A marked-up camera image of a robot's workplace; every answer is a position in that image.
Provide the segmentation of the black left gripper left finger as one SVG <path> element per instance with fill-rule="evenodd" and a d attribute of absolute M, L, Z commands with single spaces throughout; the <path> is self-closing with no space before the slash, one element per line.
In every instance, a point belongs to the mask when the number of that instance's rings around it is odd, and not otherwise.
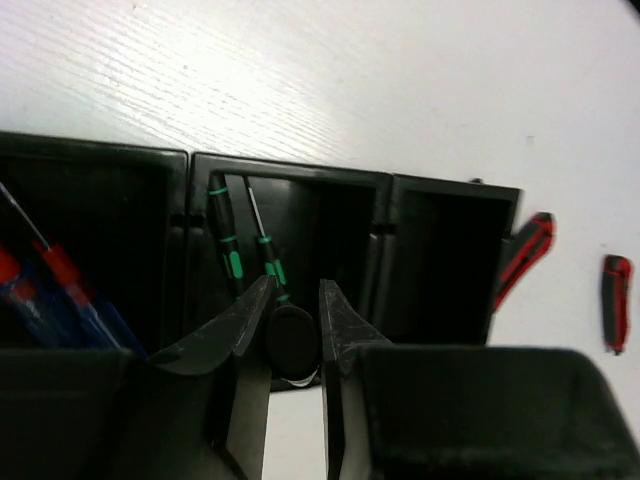
<path fill-rule="evenodd" d="M 258 479 L 274 280 L 142 359 L 128 350 L 3 350 L 5 479 Z"/>

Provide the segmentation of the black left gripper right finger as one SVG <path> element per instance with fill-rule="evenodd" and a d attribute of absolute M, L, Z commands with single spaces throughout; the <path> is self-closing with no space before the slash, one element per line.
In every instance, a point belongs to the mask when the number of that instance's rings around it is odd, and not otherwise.
<path fill-rule="evenodd" d="M 601 371 L 548 348 L 396 345 L 319 286 L 331 479 L 635 479 Z"/>

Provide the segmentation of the blue red screwdriver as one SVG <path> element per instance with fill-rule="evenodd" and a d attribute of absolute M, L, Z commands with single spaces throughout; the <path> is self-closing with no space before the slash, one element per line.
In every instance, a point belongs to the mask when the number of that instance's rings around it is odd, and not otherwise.
<path fill-rule="evenodd" d="M 114 305 L 93 288 L 62 246 L 42 233 L 4 183 L 1 183 L 1 194 L 35 236 L 35 250 L 61 287 L 90 344 L 104 348 L 130 349 L 142 358 L 147 358 L 146 350 Z"/>
<path fill-rule="evenodd" d="M 42 345 L 71 346 L 56 315 L 32 271 L 1 247 L 1 299 L 18 316 L 21 324 Z"/>

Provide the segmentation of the green black precision screwdriver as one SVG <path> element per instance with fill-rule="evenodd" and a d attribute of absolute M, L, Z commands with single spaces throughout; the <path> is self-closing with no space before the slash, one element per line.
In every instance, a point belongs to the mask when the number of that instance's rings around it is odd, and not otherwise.
<path fill-rule="evenodd" d="M 229 188 L 223 174 L 215 172 L 209 174 L 207 221 L 217 244 L 218 255 L 231 295 L 239 298 L 245 291 L 244 268 Z"/>
<path fill-rule="evenodd" d="M 319 368 L 319 333 L 311 315 L 291 303 L 287 280 L 273 237 L 264 227 L 254 189 L 247 176 L 245 191 L 257 230 L 256 249 L 264 272 L 275 280 L 275 307 L 264 333 L 267 359 L 277 376 L 297 388 L 308 386 Z"/>

